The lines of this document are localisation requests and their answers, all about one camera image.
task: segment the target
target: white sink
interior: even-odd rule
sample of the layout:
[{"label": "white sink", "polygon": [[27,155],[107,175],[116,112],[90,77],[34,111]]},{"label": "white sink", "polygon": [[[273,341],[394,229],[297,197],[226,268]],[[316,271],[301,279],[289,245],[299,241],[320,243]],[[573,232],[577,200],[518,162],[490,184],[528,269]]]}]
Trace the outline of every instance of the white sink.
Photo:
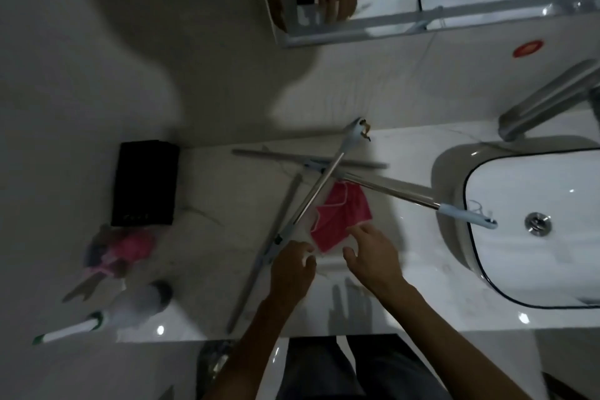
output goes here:
[{"label": "white sink", "polygon": [[[473,169],[456,203],[495,230],[457,222],[469,267],[533,308],[600,307],[600,149],[504,157]],[[529,214],[549,217],[526,226]]]}]

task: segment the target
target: folded cloth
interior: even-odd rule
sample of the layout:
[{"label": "folded cloth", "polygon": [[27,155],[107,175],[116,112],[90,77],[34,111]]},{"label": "folded cloth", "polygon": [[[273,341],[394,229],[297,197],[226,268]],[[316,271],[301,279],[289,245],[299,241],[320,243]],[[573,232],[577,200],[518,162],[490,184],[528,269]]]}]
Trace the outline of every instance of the folded cloth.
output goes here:
[{"label": "folded cloth", "polygon": [[371,220],[371,210],[361,186],[345,180],[334,183],[310,230],[321,252],[331,250],[348,236],[346,229]]}]

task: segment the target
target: red sticker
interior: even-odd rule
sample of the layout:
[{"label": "red sticker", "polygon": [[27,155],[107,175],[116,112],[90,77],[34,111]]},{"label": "red sticker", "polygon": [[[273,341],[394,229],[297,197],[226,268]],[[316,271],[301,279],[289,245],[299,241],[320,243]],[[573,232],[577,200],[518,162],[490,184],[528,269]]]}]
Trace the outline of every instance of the red sticker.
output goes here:
[{"label": "red sticker", "polygon": [[524,45],[521,45],[518,48],[516,48],[513,51],[512,56],[514,58],[525,57],[526,55],[531,55],[533,53],[538,52],[540,49],[542,49],[542,46],[544,46],[544,42],[542,40],[535,40],[529,43],[525,43]]}]

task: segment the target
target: faucet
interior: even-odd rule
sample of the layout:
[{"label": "faucet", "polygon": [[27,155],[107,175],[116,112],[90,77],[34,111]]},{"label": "faucet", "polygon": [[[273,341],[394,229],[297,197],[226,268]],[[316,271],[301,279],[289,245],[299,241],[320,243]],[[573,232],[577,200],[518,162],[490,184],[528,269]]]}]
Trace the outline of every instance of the faucet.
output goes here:
[{"label": "faucet", "polygon": [[600,63],[583,60],[566,70],[498,119],[498,134],[514,141],[548,119],[589,101],[596,118],[600,116]]}]

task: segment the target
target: sink drain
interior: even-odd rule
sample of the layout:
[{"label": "sink drain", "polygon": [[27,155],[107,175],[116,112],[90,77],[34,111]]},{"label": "sink drain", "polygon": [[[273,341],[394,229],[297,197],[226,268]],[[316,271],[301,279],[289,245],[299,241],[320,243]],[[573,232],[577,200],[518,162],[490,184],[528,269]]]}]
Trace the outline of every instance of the sink drain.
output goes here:
[{"label": "sink drain", "polygon": [[534,236],[547,236],[552,231],[550,217],[539,212],[532,212],[525,217],[525,228]]}]

